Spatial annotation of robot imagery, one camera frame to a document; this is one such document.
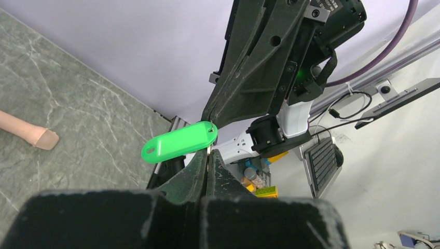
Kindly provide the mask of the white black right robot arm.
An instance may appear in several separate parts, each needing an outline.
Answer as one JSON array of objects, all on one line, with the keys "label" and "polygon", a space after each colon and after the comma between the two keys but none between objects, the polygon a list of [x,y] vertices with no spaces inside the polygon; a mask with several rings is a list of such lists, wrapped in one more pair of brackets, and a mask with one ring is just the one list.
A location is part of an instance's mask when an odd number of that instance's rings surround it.
[{"label": "white black right robot arm", "polygon": [[250,151],[225,145],[225,163],[272,157],[311,139],[311,106],[337,66],[335,50],[366,18],[361,1],[233,2],[201,115],[218,128],[253,119],[244,133]]}]

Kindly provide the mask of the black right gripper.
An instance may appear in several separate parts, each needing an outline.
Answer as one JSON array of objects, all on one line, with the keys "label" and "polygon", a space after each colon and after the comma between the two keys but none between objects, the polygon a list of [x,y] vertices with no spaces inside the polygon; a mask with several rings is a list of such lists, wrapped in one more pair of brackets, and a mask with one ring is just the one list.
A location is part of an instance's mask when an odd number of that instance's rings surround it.
[{"label": "black right gripper", "polygon": [[233,1],[219,80],[201,120],[222,128],[301,102],[315,82],[311,44],[326,20],[310,1]]}]

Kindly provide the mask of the green plastic key tag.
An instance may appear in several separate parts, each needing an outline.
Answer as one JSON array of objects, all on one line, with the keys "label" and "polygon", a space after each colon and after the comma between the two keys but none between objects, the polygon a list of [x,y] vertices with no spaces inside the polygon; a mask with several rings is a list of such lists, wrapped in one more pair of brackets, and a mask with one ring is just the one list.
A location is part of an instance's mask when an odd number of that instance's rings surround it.
[{"label": "green plastic key tag", "polygon": [[145,143],[141,157],[147,163],[159,163],[207,148],[208,121],[200,121],[156,136]]}]

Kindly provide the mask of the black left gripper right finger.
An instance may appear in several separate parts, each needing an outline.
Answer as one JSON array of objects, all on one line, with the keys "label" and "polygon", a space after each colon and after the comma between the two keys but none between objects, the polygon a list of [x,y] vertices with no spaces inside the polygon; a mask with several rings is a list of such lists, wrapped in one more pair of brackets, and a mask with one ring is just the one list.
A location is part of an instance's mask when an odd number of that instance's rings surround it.
[{"label": "black left gripper right finger", "polygon": [[311,198],[206,195],[200,248],[350,248],[329,202]]}]

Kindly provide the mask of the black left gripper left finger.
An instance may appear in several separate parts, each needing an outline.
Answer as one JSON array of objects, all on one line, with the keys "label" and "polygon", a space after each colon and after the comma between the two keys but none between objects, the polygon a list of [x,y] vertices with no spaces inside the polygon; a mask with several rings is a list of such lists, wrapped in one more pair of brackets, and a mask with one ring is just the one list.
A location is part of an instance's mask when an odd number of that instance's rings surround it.
[{"label": "black left gripper left finger", "polygon": [[200,199],[206,150],[173,178],[170,190],[46,190],[27,200],[1,248],[207,248]]}]

